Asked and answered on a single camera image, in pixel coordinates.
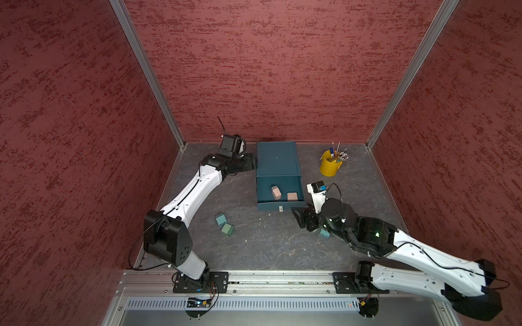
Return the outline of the cyan blue plug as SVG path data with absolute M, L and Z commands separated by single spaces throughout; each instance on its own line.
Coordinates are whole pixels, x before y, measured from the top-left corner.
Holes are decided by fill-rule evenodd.
M 321 229 L 319 235 L 323 236 L 324 238 L 330 238 L 330 232 L 326 231 L 325 229 Z

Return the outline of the pink plug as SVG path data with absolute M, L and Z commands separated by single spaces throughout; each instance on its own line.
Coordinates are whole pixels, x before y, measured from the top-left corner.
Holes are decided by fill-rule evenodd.
M 288 192 L 287 193 L 287 201 L 298 201 L 299 196 L 296 192 Z
M 278 186 L 271 187 L 271 194 L 273 195 L 274 200 L 281 200 L 282 193 Z

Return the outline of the teal drawer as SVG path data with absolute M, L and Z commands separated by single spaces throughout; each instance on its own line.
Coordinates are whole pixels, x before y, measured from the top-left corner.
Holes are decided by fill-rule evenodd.
M 257 177 L 256 190 L 260 211 L 290 211 L 307 206 L 300 176 Z

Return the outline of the teal green plug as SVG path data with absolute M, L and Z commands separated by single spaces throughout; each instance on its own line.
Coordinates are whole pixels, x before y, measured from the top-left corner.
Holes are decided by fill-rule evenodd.
M 215 220 L 220 227 L 223 227 L 227 223 L 227 218 L 224 213 L 217 214 Z

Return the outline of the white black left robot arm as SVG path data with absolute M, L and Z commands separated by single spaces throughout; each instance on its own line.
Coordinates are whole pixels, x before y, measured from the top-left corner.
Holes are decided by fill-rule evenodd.
M 150 210 L 144 219 L 143 248 L 150 255 L 171 264 L 194 281 L 206 281 L 207 263 L 195 254 L 188 231 L 191 221 L 207 197 L 227 176 L 257 168 L 252 153 L 231 158 L 209 154 L 187 186 L 159 211 Z

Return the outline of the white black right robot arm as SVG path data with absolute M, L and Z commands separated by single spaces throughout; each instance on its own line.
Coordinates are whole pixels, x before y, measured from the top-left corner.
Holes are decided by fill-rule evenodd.
M 386 221 L 360 216 L 335 198 L 314 207 L 293 208 L 299 227 L 325 231 L 355 252 L 367 255 L 355 272 L 336 272 L 337 293 L 360 296 L 360 314 L 375 316 L 378 296 L 393 291 L 430 297 L 463 316 L 491 321 L 502 312 L 502 299 L 491 284 L 496 267 L 487 259 L 460 259 L 415 240 Z

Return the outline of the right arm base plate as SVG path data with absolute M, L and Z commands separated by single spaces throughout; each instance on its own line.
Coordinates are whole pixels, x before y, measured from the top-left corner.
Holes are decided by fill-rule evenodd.
M 334 272 L 333 285 L 336 294 L 368 295 L 389 294 L 373 285 L 371 277 L 360 276 L 355 272 Z

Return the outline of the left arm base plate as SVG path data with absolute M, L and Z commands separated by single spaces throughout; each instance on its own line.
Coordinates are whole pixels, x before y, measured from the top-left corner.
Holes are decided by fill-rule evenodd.
M 204 272 L 200 279 L 194 280 L 188 276 L 175 274 L 173 275 L 174 293 L 210 293 L 214 291 L 226 293 L 228 288 L 229 273 L 228 272 Z

